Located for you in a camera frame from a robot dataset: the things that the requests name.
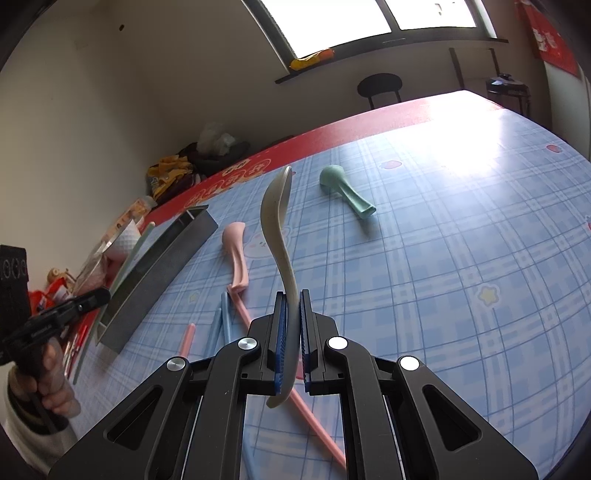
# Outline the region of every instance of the red banner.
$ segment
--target red banner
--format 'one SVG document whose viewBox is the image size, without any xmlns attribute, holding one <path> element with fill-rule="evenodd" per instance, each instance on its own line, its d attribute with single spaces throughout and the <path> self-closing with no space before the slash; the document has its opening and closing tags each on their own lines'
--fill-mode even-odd
<svg viewBox="0 0 591 480">
<path fill-rule="evenodd" d="M 522 18 L 531 27 L 540 58 L 578 78 L 579 64 L 573 52 L 548 19 L 529 0 L 518 0 L 516 5 Z"/>
</svg>

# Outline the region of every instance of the blue gripper pad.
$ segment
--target blue gripper pad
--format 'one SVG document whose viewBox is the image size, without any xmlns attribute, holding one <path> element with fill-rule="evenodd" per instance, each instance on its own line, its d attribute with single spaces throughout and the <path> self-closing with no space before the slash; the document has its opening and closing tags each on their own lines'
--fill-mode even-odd
<svg viewBox="0 0 591 480">
<path fill-rule="evenodd" d="M 300 292 L 300 335 L 301 335 L 301 364 L 304 373 L 304 389 L 308 391 L 310 382 L 310 345 L 308 341 L 308 328 L 306 322 L 306 309 L 304 308 L 304 292 Z"/>
<path fill-rule="evenodd" d="M 281 391 L 283 382 L 283 360 L 285 357 L 285 333 L 287 331 L 287 297 L 283 294 L 279 311 L 277 329 L 277 348 L 275 349 L 275 394 Z"/>
</svg>

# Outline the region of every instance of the red table edge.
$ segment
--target red table edge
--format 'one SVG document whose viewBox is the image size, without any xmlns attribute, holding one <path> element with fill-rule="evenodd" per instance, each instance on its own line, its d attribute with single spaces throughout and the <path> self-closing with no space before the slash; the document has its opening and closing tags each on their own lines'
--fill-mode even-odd
<svg viewBox="0 0 591 480">
<path fill-rule="evenodd" d="M 447 120 L 450 116 L 466 118 L 502 108 L 484 97 L 462 90 L 360 113 L 286 140 L 212 175 L 150 212 L 146 224 L 154 222 L 159 225 L 188 207 L 224 192 L 234 183 L 248 181 L 334 147 L 398 128 Z"/>
</svg>

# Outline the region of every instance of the person's hand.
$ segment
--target person's hand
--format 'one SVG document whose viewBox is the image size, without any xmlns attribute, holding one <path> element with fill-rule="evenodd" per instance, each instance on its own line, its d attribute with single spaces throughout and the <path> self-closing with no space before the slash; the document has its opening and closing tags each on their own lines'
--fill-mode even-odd
<svg viewBox="0 0 591 480">
<path fill-rule="evenodd" d="M 55 338 L 50 339 L 43 349 L 43 367 L 45 373 L 39 382 L 13 367 L 8 374 L 12 393 L 19 400 L 28 401 L 28 394 L 38 391 L 41 403 L 47 410 L 69 419 L 78 415 L 80 403 L 74 398 L 72 386 L 64 375 L 63 353 Z"/>
</svg>

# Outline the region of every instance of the window sill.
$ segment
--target window sill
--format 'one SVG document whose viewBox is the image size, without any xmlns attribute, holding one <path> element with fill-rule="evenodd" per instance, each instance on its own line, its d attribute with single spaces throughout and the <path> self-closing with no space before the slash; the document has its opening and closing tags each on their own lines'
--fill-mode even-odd
<svg viewBox="0 0 591 480">
<path fill-rule="evenodd" d="M 324 65 L 328 65 L 330 63 L 334 63 L 336 61 L 339 60 L 344 60 L 344 59 L 348 59 L 351 57 L 356 57 L 357 55 L 363 55 L 364 53 L 368 53 L 370 51 L 375 51 L 375 50 L 382 50 L 383 48 L 391 48 L 391 47 L 399 47 L 400 45 L 410 45 L 413 43 L 426 43 L 426 42 L 432 42 L 432 41 L 452 41 L 452 40 L 470 40 L 470 41 L 487 41 L 487 42 L 497 42 L 497 43 L 509 43 L 509 40 L 506 40 L 504 38 L 426 38 L 425 40 L 415 40 L 415 39 L 411 39 L 411 38 L 398 38 L 395 40 L 385 40 L 382 41 L 378 44 L 371 44 L 371 45 L 365 45 L 362 46 L 361 48 L 356 48 L 354 49 L 354 51 L 343 51 L 343 49 L 341 49 L 342 46 L 337 46 L 335 47 L 335 57 L 331 60 L 325 60 L 325 61 L 321 61 L 320 63 L 316 63 L 314 65 L 311 65 L 309 67 L 306 67 L 305 69 L 301 69 L 298 71 L 290 71 L 289 74 L 275 80 L 276 84 L 280 84 L 283 82 L 286 82 L 288 80 L 291 80 L 292 78 L 298 77 L 299 75 L 301 75 L 302 73 L 305 72 L 309 72 L 310 70 L 314 70 L 317 69 L 319 67 L 323 67 Z"/>
</svg>

